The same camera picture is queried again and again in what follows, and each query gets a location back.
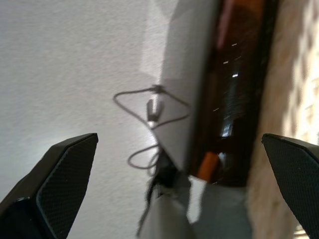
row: orange object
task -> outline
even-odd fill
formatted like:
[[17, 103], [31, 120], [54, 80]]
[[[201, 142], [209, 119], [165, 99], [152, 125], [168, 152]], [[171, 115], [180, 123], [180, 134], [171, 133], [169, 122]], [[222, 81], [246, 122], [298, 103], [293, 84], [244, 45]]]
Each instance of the orange object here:
[[217, 168], [218, 161], [219, 161], [218, 154], [207, 152], [199, 168], [197, 177], [209, 182], [211, 179], [211, 176], [213, 175], [214, 171]]

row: electrical cord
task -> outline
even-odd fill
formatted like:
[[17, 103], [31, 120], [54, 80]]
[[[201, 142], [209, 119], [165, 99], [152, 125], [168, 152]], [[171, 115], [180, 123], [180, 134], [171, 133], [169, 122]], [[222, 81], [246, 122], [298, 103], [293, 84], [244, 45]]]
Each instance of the electrical cord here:
[[[130, 110], [128, 107], [126, 107], [125, 105], [123, 105], [119, 100], [118, 100], [118, 97], [119, 96], [123, 96], [123, 95], [134, 95], [134, 94], [140, 94], [140, 93], [145, 93], [145, 92], [153, 92], [155, 94], [166, 94], [167, 96], [169, 96], [171, 99], [175, 100], [176, 102], [180, 103], [181, 105], [185, 106], [187, 109], [188, 109], [188, 112], [181, 116], [181, 117], [178, 117], [178, 118], [174, 118], [174, 119], [169, 119], [167, 121], [164, 121], [162, 123], [158, 123], [156, 126], [154, 127], [151, 127], [149, 125], [149, 123], [143, 119], [140, 115], [138, 115], [137, 113], [133, 112], [132, 110]], [[163, 86], [161, 85], [152, 85], [151, 88], [145, 88], [145, 89], [140, 89], [140, 90], [134, 90], [134, 91], [122, 91], [122, 92], [118, 92], [116, 93], [114, 96], [113, 96], [113, 102], [118, 106], [120, 107], [123, 111], [125, 111], [126, 113], [128, 113], [129, 115], [131, 115], [132, 117], [134, 117], [135, 119], [137, 119], [139, 122], [141, 122], [153, 135], [153, 137], [155, 138], [156, 142], [158, 142], [158, 139], [156, 137], [156, 135], [154, 134], [154, 129], [160, 127], [160, 126], [163, 126], [165, 124], [168, 124], [168, 123], [173, 123], [173, 122], [177, 122], [177, 121], [180, 121], [180, 120], [184, 120], [186, 119], [189, 114], [190, 114], [190, 106], [188, 103], [186, 103], [185, 101], [179, 99], [178, 97], [174, 96], [173, 94], [169, 93], [168, 91], [166, 91], [164, 89]], [[157, 163], [157, 158], [158, 158], [158, 155], [159, 155], [159, 151], [158, 150], [154, 155], [153, 157], [151, 158], [150, 162], [148, 163], [147, 166], [138, 166], [138, 165], [135, 165], [134, 163], [132, 163], [132, 160], [133, 158], [140, 154], [140, 153], [143, 153], [143, 152], [146, 152], [146, 151], [149, 151], [151, 150], [152, 148], [160, 148], [160, 145], [157, 143], [157, 144], [154, 144], [154, 145], [151, 145], [149, 147], [146, 147], [144, 149], [141, 149], [141, 150], [138, 150], [136, 152], [134, 152], [133, 154], [131, 154], [128, 159], [127, 159], [127, 163], [129, 166], [131, 166], [132, 168], [135, 168], [135, 169], [141, 169], [141, 170], [147, 170], [148, 171], [148, 175], [149, 176], [152, 176], [152, 172], [151, 172], [151, 169], [153, 167], [156, 166], [156, 163]]]

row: white wall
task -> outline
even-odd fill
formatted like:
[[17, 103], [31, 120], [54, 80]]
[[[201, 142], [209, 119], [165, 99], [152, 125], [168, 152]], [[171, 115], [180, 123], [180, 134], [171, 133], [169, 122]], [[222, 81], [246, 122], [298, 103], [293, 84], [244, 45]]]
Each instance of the white wall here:
[[[97, 132], [71, 239], [133, 238], [144, 209], [148, 177], [126, 157], [150, 135], [111, 98], [155, 81], [140, 70], [148, 8], [146, 0], [1, 3], [0, 200], [50, 145]], [[123, 100], [143, 113], [146, 99]]]

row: black cable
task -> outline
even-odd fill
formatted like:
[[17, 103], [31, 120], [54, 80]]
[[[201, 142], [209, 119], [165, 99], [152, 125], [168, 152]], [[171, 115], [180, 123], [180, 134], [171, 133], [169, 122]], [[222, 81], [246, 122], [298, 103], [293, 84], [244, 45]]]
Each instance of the black cable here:
[[[175, 119], [171, 119], [171, 120], [167, 120], [167, 121], [164, 121], [162, 123], [159, 123], [157, 124], [156, 126], [154, 127], [150, 127], [149, 123], [143, 119], [141, 116], [139, 116], [137, 113], [133, 112], [132, 110], [130, 110], [129, 108], [127, 108], [126, 106], [124, 106], [122, 103], [119, 102], [118, 100], [118, 97], [119, 96], [122, 96], [122, 95], [133, 95], [133, 94], [139, 94], [139, 93], [145, 93], [145, 92], [153, 92], [153, 93], [156, 93], [156, 94], [166, 94], [168, 95], [170, 98], [172, 98], [173, 100], [179, 102], [180, 104], [184, 105], [185, 107], [187, 107], [188, 109], [188, 113], [185, 114], [184, 116], [181, 116], [181, 117], [178, 117], [178, 118], [175, 118]], [[189, 116], [189, 111], [190, 111], [190, 106], [188, 103], [184, 102], [183, 100], [179, 99], [178, 97], [172, 95], [171, 93], [167, 92], [163, 86], [161, 85], [153, 85], [151, 88], [145, 88], [145, 89], [140, 89], [140, 90], [135, 90], [135, 91], [123, 91], [123, 92], [119, 92], [117, 94], [115, 94], [113, 96], [113, 101], [114, 103], [120, 107], [122, 110], [124, 110], [126, 113], [130, 114], [131, 116], [133, 116], [134, 118], [136, 118], [139, 122], [141, 122], [145, 127], [147, 127], [149, 129], [149, 131], [152, 133], [153, 137], [155, 138], [155, 140], [158, 142], [158, 139], [156, 137], [156, 135], [154, 134], [154, 129], [155, 128], [158, 128], [160, 126], [163, 126], [165, 124], [168, 124], [168, 123], [172, 123], [172, 122], [176, 122], [176, 121], [179, 121], [179, 120], [183, 120], [185, 118], [187, 118]], [[159, 151], [156, 152], [152, 159], [150, 160], [149, 164], [145, 167], [143, 166], [137, 166], [135, 164], [132, 163], [132, 159], [140, 154], [140, 153], [143, 153], [143, 152], [146, 152], [152, 148], [155, 148], [155, 147], [160, 147], [159, 144], [154, 144], [154, 145], [151, 145], [149, 147], [146, 147], [144, 149], [141, 149], [141, 150], [138, 150], [136, 151], [135, 153], [131, 154], [129, 157], [128, 157], [128, 160], [127, 160], [127, 163], [133, 167], [133, 168], [136, 168], [136, 169], [142, 169], [142, 170], [147, 170], [148, 171], [148, 175], [149, 176], [152, 176], [153, 174], [151, 173], [151, 169], [156, 166], [156, 163], [157, 163], [157, 158], [158, 158], [158, 155], [159, 155]]]

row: textured wall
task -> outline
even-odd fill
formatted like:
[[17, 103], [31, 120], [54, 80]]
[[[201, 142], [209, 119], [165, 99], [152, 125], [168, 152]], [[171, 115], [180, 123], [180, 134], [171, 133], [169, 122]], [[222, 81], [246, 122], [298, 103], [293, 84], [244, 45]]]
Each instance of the textured wall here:
[[[89, 187], [69, 238], [134, 238], [149, 178], [130, 168], [125, 159], [153, 144], [153, 139], [142, 125], [115, 107], [112, 95], [148, 87], [160, 78], [173, 15], [181, 24], [172, 39], [176, 61], [171, 67], [181, 70], [187, 19], [194, 17], [194, 4], [203, 2], [206, 0], [2, 2], [0, 200], [50, 145], [95, 131], [100, 141]], [[147, 99], [148, 95], [141, 95], [122, 100], [144, 115]], [[141, 155], [139, 163], [146, 164], [150, 155]], [[234, 238], [228, 225], [238, 226], [233, 231], [237, 238], [248, 238], [244, 190], [207, 187], [202, 203], [209, 206], [210, 213], [199, 216], [204, 184], [194, 181], [194, 185], [192, 201], [197, 203], [190, 205], [189, 215], [193, 222], [203, 218], [195, 224], [202, 238], [225, 232], [225, 238]], [[216, 203], [224, 197], [227, 200]], [[236, 215], [232, 217], [236, 223], [223, 215]], [[215, 225], [214, 230], [202, 231], [210, 224]]]

